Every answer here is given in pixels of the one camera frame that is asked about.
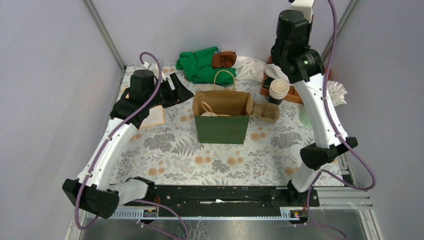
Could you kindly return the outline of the green paper bag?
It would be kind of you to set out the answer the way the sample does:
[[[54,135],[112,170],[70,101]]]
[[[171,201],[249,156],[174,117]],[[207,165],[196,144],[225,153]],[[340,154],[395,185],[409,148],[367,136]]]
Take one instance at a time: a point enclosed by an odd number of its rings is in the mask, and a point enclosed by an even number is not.
[[[242,145],[245,141],[253,109],[248,92],[212,89],[197,91],[192,102],[197,138],[201,144]],[[201,116],[203,113],[217,116]]]

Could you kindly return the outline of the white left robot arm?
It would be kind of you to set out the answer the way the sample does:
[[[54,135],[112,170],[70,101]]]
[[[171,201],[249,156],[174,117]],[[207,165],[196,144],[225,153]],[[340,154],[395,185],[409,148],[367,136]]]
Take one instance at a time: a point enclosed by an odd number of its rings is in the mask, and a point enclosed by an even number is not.
[[[136,70],[120,99],[113,105],[103,139],[76,179],[66,179],[62,189],[76,210],[108,219],[116,209],[138,200],[148,206],[155,200],[155,184],[143,177],[131,177],[111,184],[112,173],[125,146],[149,116],[150,110],[164,109],[193,98],[175,73],[158,80],[151,70]]]

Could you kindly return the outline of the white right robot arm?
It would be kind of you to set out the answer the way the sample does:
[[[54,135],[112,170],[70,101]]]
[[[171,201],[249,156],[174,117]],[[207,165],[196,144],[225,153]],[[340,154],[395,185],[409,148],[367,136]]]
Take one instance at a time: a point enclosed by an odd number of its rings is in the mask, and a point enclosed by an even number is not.
[[[290,189],[286,198],[293,206],[307,199],[306,191],[324,165],[358,146],[358,140],[348,136],[341,126],[329,93],[324,89],[325,68],[319,53],[310,48],[311,29],[312,23],[301,11],[283,10],[271,48],[272,62],[280,67],[299,94],[314,133],[314,143],[300,150],[299,172],[287,185]]]

